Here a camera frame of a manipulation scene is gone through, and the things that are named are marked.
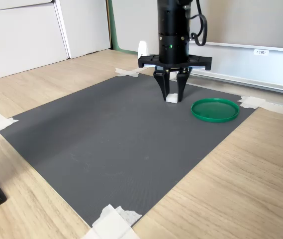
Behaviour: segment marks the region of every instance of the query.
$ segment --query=white cabinet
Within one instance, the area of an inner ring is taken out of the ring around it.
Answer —
[[[66,59],[52,3],[0,10],[0,77]]]
[[[19,6],[29,6],[40,3],[51,2],[51,0],[0,0],[0,10],[19,7]]]
[[[56,0],[70,58],[110,48],[105,0]]]

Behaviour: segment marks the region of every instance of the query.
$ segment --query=gray rubber mat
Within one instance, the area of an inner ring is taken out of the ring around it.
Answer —
[[[145,215],[254,111],[195,118],[192,103],[212,97],[240,99],[187,85],[171,104],[151,76],[114,77],[16,115],[0,133],[91,226],[108,204]]]

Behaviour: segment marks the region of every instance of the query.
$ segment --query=label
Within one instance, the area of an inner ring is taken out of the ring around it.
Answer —
[[[268,56],[269,53],[270,53],[269,50],[259,50],[259,49],[255,49],[255,50],[254,50],[254,55]]]

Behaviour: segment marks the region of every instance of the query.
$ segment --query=green lid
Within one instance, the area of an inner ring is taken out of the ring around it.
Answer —
[[[200,120],[222,123],[235,119],[240,110],[238,105],[232,101],[221,98],[207,98],[194,102],[191,111]]]

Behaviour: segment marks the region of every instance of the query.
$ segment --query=wooden surface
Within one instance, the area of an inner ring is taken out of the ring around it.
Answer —
[[[0,79],[11,117],[137,68],[106,50]],[[153,69],[143,73],[152,75]],[[81,238],[89,226],[0,135],[0,238]],[[283,115],[257,109],[135,226],[141,239],[283,239]]]

